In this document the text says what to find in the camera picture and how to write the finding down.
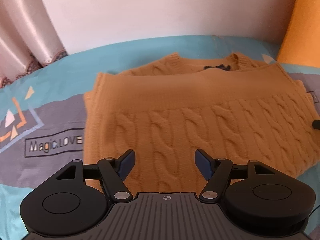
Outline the orange headboard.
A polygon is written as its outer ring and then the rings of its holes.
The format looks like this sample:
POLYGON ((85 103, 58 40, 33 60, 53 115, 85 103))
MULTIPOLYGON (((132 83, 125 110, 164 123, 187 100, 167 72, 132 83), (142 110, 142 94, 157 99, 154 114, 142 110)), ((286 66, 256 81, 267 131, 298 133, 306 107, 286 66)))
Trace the orange headboard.
POLYGON ((278 62, 319 67, 319 6, 319 0, 295 1, 278 62))

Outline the blue patterned bed sheet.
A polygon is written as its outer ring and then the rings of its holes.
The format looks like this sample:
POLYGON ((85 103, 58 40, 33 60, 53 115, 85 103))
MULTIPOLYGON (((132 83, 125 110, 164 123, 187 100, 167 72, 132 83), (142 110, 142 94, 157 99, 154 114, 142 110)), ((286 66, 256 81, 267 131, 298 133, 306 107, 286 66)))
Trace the blue patterned bed sheet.
POLYGON ((27 230, 20 217, 23 198, 63 165, 82 158, 86 110, 83 94, 92 89, 98 72, 119 73, 173 52, 192 59, 220 59, 240 52, 255 60, 274 59, 279 46, 234 36, 175 36, 103 46, 55 62, 1 89, 1 133, 8 113, 25 126, 1 143, 1 239, 23 239, 27 230))

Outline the mustard cable-knit cardigan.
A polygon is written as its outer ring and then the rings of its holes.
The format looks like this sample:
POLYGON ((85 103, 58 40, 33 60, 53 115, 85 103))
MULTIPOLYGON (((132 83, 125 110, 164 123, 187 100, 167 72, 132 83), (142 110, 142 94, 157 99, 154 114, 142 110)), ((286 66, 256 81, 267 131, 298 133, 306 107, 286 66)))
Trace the mustard cable-knit cardigan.
POLYGON ((119 74, 99 73, 84 102, 84 162, 134 150, 126 179, 132 193, 200 192, 199 148, 236 164, 258 160, 292 177, 319 162, 313 100, 278 63, 174 53, 119 74))

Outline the pink embroidered curtain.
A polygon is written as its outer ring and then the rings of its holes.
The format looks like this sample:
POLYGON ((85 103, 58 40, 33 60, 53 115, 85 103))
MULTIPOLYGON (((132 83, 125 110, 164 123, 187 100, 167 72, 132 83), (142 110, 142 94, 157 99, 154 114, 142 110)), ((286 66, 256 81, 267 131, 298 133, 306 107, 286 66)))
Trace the pink embroidered curtain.
POLYGON ((1 0, 1 87, 65 56, 42 0, 1 0))

